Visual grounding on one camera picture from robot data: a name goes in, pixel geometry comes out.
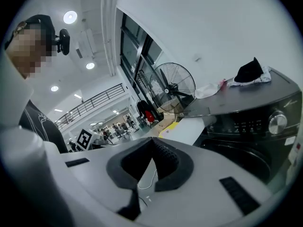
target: washing machine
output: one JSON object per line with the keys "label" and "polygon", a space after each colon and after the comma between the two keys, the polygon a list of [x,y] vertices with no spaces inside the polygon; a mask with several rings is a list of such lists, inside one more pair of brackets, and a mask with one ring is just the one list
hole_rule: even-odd
{"label": "washing machine", "polygon": [[196,99],[185,117],[209,122],[195,146],[220,153],[268,183],[278,172],[298,133],[302,92],[290,78],[271,69],[272,80],[223,87]]}

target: washing machine knob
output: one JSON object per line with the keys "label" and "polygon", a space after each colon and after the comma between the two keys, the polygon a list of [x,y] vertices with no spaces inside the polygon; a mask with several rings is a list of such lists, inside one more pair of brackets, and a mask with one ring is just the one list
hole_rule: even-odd
{"label": "washing machine knob", "polygon": [[281,111],[275,111],[269,117],[268,130],[271,134],[281,133],[287,125],[287,118]]}

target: recessed light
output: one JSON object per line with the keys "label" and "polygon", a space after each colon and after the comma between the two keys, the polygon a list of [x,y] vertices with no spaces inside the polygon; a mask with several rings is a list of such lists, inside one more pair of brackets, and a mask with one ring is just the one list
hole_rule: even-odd
{"label": "recessed light", "polygon": [[53,87],[51,87],[51,90],[53,91],[53,92],[55,92],[55,91],[58,91],[58,87],[57,86],[53,86]]}
{"label": "recessed light", "polygon": [[90,70],[90,69],[93,69],[94,67],[95,67],[95,64],[92,63],[92,62],[91,62],[91,63],[88,63],[88,64],[86,65],[86,68],[89,69],[89,70]]}
{"label": "recessed light", "polygon": [[65,15],[63,16],[63,21],[70,25],[73,22],[75,22],[77,19],[77,13],[75,11],[68,11],[65,13]]}

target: fan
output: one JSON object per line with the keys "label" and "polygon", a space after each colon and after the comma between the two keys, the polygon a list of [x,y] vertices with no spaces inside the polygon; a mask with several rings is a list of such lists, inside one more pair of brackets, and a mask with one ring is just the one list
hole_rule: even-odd
{"label": "fan", "polygon": [[169,113],[182,113],[195,99],[196,85],[191,74],[176,63],[164,63],[151,75],[150,91],[154,102]]}

